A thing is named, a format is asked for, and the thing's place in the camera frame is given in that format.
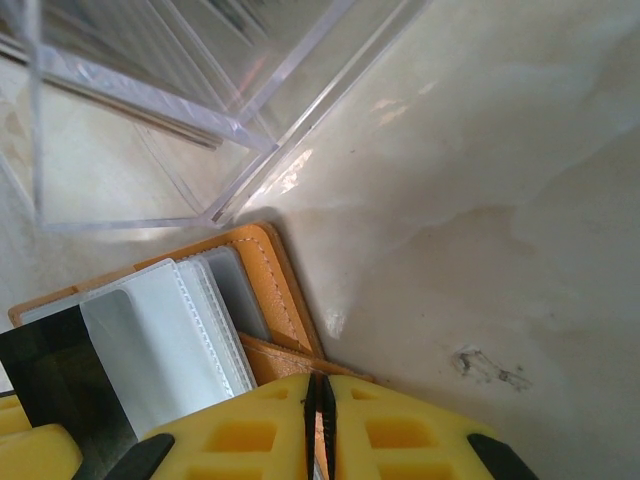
black card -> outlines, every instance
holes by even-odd
[[[57,423],[84,457],[74,479],[102,479],[137,442],[75,306],[0,335],[0,362],[33,427]]]

beige marble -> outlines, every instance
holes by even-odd
[[[633,0],[436,0],[236,220],[280,227],[333,360],[540,478],[640,474],[638,25]],[[43,234],[1,187],[2,308],[208,234]]]

white marble countertop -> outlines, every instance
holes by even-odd
[[[237,220],[279,227],[332,360],[543,479],[640,475],[639,24],[436,0]],[[45,234],[1,182],[4,310],[212,233]]]

clear acrylic box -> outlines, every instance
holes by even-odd
[[[220,226],[426,3],[0,0],[32,137],[2,153],[43,227]]]

tan leather wallet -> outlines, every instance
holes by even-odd
[[[264,223],[236,228],[214,238],[16,305],[9,310],[9,319],[14,326],[20,326],[21,316],[28,310],[113,282],[163,259],[181,260],[220,246],[233,247],[240,255],[273,339],[273,343],[268,343],[240,334],[258,385],[293,373],[310,372],[356,375],[372,380],[371,377],[357,375],[324,359],[322,345],[280,237],[271,225]],[[324,477],[328,478],[321,424],[316,423],[316,430],[316,458]]]

